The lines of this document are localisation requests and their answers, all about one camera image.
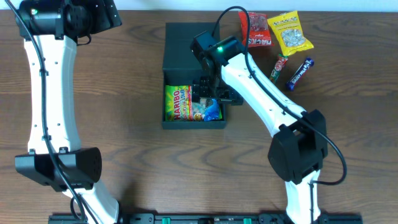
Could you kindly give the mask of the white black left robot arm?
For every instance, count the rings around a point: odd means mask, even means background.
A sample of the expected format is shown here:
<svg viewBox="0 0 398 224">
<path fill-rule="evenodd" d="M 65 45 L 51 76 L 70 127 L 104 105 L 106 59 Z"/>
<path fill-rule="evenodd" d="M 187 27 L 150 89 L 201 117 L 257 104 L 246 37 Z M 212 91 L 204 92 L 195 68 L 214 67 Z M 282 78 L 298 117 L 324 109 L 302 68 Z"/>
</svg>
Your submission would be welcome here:
<svg viewBox="0 0 398 224">
<path fill-rule="evenodd" d="M 75 122 L 73 69 L 82 37 L 121 25 L 113 0 L 22 1 L 13 8 L 30 67 L 32 125 L 18 173 L 70 197 L 52 223 L 117 223 L 119 203 L 102 183 L 97 147 L 84 148 Z"/>
</svg>

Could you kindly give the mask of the red Hacks candy bag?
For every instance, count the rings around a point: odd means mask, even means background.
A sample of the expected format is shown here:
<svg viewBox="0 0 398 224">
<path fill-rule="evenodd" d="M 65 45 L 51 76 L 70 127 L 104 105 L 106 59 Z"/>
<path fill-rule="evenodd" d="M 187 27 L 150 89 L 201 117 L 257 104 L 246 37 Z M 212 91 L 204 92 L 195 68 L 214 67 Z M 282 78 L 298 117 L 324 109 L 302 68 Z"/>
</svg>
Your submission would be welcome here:
<svg viewBox="0 0 398 224">
<path fill-rule="evenodd" d="M 238 12 L 243 33 L 243 45 L 248 43 L 248 47 L 273 46 L 267 15 L 258 12 L 248 12 L 248 14 L 250 24 L 248 24 L 246 14 L 243 11 Z"/>
</svg>

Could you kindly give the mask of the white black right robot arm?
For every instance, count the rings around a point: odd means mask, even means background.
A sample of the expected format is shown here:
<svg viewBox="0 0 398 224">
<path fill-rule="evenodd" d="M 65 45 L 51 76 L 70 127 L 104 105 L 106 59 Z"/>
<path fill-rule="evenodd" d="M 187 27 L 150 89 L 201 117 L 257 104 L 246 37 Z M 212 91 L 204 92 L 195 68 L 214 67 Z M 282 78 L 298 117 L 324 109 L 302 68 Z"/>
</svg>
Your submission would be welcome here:
<svg viewBox="0 0 398 224">
<path fill-rule="evenodd" d="M 320 216 L 315 181 L 327 155 L 326 141 L 314 131 L 326 131 L 323 115 L 306 112 L 288 99 L 256 66 L 244 46 L 231 36 L 217 42 L 207 31 L 190 45 L 204 76 L 193 86 L 193 100 L 218 103 L 246 102 L 261 118 L 272 142 L 268 160 L 285 182 L 286 214 L 293 223 L 311 223 Z"/>
</svg>

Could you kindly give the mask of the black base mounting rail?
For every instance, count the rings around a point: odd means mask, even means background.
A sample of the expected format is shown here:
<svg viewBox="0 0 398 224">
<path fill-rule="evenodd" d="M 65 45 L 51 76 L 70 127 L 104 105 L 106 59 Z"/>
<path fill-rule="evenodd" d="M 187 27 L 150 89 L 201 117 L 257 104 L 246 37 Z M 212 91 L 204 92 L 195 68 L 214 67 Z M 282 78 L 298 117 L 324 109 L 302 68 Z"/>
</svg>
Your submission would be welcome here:
<svg viewBox="0 0 398 224">
<path fill-rule="evenodd" d="M 135 213 L 123 215 L 117 223 L 122 224 L 288 224 L 292 221 L 282 213 L 259 215 L 154 215 Z M 317 224 L 363 224 L 359 215 L 324 213 L 314 221 Z"/>
</svg>

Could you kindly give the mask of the green Haribo gummy bag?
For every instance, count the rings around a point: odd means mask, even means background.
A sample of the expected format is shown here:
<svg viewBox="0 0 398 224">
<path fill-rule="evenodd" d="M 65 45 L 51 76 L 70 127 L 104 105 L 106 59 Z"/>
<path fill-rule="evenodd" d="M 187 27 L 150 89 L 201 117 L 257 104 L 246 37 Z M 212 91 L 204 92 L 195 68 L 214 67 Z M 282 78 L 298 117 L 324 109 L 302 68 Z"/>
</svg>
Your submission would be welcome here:
<svg viewBox="0 0 398 224">
<path fill-rule="evenodd" d="M 205 101 L 202 98 L 198 103 L 192 101 L 192 87 L 165 86 L 165 120 L 171 121 L 204 121 Z"/>
</svg>

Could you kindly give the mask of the yellow nut snack bag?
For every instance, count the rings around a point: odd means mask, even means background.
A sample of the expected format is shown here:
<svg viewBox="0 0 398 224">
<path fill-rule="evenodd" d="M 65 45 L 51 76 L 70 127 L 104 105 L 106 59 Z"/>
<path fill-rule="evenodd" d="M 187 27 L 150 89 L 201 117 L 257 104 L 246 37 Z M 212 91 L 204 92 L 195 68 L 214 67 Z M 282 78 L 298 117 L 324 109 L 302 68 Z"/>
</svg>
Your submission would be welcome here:
<svg viewBox="0 0 398 224">
<path fill-rule="evenodd" d="M 304 36 L 297 11 L 287 12 L 267 20 L 283 56 L 313 49 L 313 44 Z"/>
</svg>

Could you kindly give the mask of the purple Dairy Milk bar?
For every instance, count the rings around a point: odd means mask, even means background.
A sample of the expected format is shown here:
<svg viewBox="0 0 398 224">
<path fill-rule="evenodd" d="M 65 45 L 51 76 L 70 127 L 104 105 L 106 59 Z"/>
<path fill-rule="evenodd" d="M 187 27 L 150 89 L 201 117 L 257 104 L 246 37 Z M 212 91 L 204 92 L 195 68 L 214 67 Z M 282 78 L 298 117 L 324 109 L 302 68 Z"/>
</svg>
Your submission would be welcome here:
<svg viewBox="0 0 398 224">
<path fill-rule="evenodd" d="M 297 82 L 306 74 L 308 69 L 314 65 L 314 60 L 307 57 L 304 62 L 299 66 L 298 70 L 293 74 L 293 76 L 285 84 L 286 89 L 293 91 Z"/>
</svg>

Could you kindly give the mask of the blue Oreo cookie pack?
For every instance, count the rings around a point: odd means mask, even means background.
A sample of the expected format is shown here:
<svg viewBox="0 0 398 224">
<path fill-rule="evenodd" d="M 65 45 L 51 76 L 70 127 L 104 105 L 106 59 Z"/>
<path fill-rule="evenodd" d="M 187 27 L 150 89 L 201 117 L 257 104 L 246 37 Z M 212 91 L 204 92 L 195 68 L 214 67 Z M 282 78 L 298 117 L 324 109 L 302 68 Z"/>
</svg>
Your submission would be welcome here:
<svg viewBox="0 0 398 224">
<path fill-rule="evenodd" d="M 207 98 L 205 101 L 205 113 L 204 113 L 204 121 L 214 121 L 220 120 L 220 106 L 218 101 L 214 98 Z"/>
</svg>

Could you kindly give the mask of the green red candy bar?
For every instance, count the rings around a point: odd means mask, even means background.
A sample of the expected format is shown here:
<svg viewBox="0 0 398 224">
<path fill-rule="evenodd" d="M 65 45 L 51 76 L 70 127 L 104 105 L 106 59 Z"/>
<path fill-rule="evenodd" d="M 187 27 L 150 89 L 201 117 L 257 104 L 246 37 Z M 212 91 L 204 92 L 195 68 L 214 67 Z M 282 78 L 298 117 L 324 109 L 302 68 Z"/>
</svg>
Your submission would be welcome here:
<svg viewBox="0 0 398 224">
<path fill-rule="evenodd" d="M 288 56 L 284 56 L 282 54 L 278 55 L 277 61 L 274 65 L 274 68 L 269 77 L 269 80 L 272 83 L 276 83 L 276 81 L 278 80 L 280 73 L 281 73 L 282 69 L 284 68 L 285 64 L 287 63 L 288 59 L 289 59 Z"/>
</svg>

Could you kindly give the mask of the dark green gift box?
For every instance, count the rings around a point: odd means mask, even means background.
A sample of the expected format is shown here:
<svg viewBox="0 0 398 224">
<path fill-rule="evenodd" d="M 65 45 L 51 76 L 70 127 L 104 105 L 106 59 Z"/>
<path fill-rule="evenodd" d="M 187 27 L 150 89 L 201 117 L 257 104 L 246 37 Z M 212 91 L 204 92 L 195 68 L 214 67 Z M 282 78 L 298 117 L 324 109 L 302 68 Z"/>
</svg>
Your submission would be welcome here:
<svg viewBox="0 0 398 224">
<path fill-rule="evenodd" d="M 213 22 L 168 22 L 165 25 L 165 49 L 163 59 L 163 86 L 192 85 L 204 76 L 200 63 L 190 50 L 193 38 L 204 31 L 211 32 Z M 220 106 L 221 120 L 216 121 L 167 121 L 165 99 L 162 100 L 163 129 L 224 129 L 227 125 L 226 107 Z"/>
</svg>

